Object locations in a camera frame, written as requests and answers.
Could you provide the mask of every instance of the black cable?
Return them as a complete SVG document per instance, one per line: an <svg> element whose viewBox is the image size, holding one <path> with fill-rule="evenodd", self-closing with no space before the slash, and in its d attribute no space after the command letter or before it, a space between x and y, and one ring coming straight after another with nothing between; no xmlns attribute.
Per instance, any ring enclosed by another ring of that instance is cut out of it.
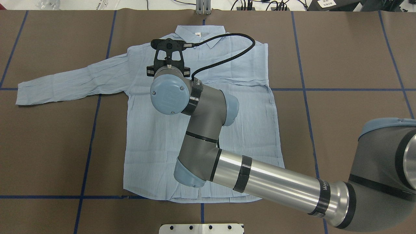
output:
<svg viewBox="0 0 416 234"><path fill-rule="evenodd" d="M305 10L308 10L308 5L306 4L306 0L305 0L305 3L303 3L301 0L298 0L298 2L302 3L303 7L305 7Z"/></svg>
<svg viewBox="0 0 416 234"><path fill-rule="evenodd" d="M196 4L195 4L195 3L180 2L180 1L178 1L178 0L172 0L172 1L174 1L174 2L178 2L178 3L182 3L182 4L187 4L187 5L194 5L194 6L196 6Z"/></svg>
<svg viewBox="0 0 416 234"><path fill-rule="evenodd" d="M280 10L283 7L283 0L279 3L275 10Z"/></svg>
<svg viewBox="0 0 416 234"><path fill-rule="evenodd" d="M279 5L279 3L278 3L277 1L271 1L271 2L269 3L269 5L267 5L266 10L268 10L268 9L269 9L269 6L270 6L272 3L276 3L276 8L277 8L277 7L278 7L278 5Z"/></svg>
<svg viewBox="0 0 416 234"><path fill-rule="evenodd" d="M208 66L205 66L205 67L201 67L201 68L199 68L198 70L196 70L196 71L194 71L194 72L192 73L192 75L191 75L191 77L192 77L191 79L192 79L192 80L194 80L195 75L196 75L197 73L202 72L203 70L206 70L206 69L213 68L213 67L216 67L216 66L218 66L218 65L224 64L224 63L229 62L229 61L231 61L231 60L234 60L234 59L236 59L236 58L240 57L241 55L243 55L243 54L247 53L247 52L248 52L249 50L251 50L251 49L254 47L254 45L256 44L256 41L255 41L252 37L250 37L249 35L242 34L242 33L227 33L227 34L221 34L221 35L218 35L218 36L211 37L210 39L207 39L207 40L205 40L205 41L203 41L203 42L200 42L200 43L192 43L192 47L200 46L200 45L202 45L202 44L205 44L205 43L207 43L207 42L209 42L209 41L215 40L215 39L220 38L220 37L229 37L229 36L241 36L241 37L245 37L245 38L249 39L249 40L251 41L251 43L252 43L252 44L251 44L251 45L250 45L247 49L245 49L244 51L240 52L240 53L239 53L239 54L237 54L237 55L232 56L231 58L228 58L228 59L225 59L225 60L222 60L222 61L219 61L219 62L213 63L213 64L211 64L211 65L208 65Z"/></svg>
<svg viewBox="0 0 416 234"><path fill-rule="evenodd" d="M233 6L231 7L231 10L233 10L233 8L234 8L234 6L235 6L235 4L238 2L238 0L235 0L235 2L234 2L234 4L233 4Z"/></svg>
<svg viewBox="0 0 416 234"><path fill-rule="evenodd" d="M279 4L279 9L275 9L275 10L281 10L281 11L285 11L287 10L287 2L289 2L289 0L287 0L286 2L283 2L283 0L280 2Z"/></svg>

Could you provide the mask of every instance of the silver arm tube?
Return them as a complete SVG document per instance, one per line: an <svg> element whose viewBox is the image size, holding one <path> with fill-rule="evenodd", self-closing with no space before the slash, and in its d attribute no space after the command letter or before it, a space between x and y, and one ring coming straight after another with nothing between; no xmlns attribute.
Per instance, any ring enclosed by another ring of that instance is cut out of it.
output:
<svg viewBox="0 0 416 234"><path fill-rule="evenodd" d="M242 172L244 164L249 168L248 177ZM225 150L218 158L212 182L325 217L335 227L342 223L348 211L349 191L343 182L331 184Z"/></svg>

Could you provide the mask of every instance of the metal bracket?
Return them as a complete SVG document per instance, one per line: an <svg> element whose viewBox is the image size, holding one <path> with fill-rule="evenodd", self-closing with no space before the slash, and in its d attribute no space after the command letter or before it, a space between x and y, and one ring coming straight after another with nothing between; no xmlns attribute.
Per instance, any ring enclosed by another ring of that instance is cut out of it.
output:
<svg viewBox="0 0 416 234"><path fill-rule="evenodd" d="M210 15L211 14L211 0L196 0L196 14Z"/></svg>
<svg viewBox="0 0 416 234"><path fill-rule="evenodd" d="M159 234L244 234L243 224L164 224Z"/></svg>
<svg viewBox="0 0 416 234"><path fill-rule="evenodd" d="M155 73L159 68L167 66L168 68L172 68L172 66L178 68L183 77L190 77L191 76L191 69L185 67L185 62L183 61L182 51L186 49L184 46L186 44L185 41L182 40L173 40L171 38L167 39L153 39L150 43L151 47L156 50L155 58L153 61L152 66L147 66L147 76L154 77ZM166 52L166 58L164 60L158 59L159 51ZM173 60L173 52L178 51L179 55L181 56L181 60Z"/></svg>

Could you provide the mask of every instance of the shirt collar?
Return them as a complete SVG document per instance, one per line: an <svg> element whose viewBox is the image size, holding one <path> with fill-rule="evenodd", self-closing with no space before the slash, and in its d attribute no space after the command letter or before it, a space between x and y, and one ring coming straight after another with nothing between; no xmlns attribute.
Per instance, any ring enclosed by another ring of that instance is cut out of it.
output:
<svg viewBox="0 0 416 234"><path fill-rule="evenodd" d="M199 37L195 35L196 32L204 32L208 35ZM189 43L198 43L214 36L225 34L224 26L203 25L203 26L178 26L175 30L177 36ZM212 49L221 38L209 41L206 44Z"/></svg>

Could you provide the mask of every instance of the shirt sleeve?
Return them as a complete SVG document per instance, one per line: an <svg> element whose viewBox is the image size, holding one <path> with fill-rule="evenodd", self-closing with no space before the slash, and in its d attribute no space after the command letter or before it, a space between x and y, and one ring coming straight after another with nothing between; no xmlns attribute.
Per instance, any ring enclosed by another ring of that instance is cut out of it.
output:
<svg viewBox="0 0 416 234"><path fill-rule="evenodd" d="M85 68L48 75L18 85L17 105L80 99L126 91L132 83L127 54Z"/></svg>

